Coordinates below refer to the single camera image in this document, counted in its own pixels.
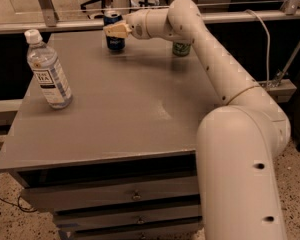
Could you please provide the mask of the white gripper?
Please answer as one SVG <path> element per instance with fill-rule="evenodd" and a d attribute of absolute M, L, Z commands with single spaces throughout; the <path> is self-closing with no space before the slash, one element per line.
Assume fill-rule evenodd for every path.
<path fill-rule="evenodd" d="M 107 37 L 127 38 L 131 33 L 137 39 L 149 39 L 147 10 L 138 10 L 125 16 L 125 21 L 109 24 L 103 28 Z"/>

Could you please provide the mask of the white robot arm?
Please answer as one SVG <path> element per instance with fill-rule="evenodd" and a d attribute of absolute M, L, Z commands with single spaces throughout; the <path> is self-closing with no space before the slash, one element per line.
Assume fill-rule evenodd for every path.
<path fill-rule="evenodd" d="M 273 160 L 288 117 L 207 29 L 197 5 L 174 0 L 105 27 L 109 37 L 162 38 L 192 46 L 221 99 L 199 125 L 196 166 L 206 240 L 288 240 Z"/>

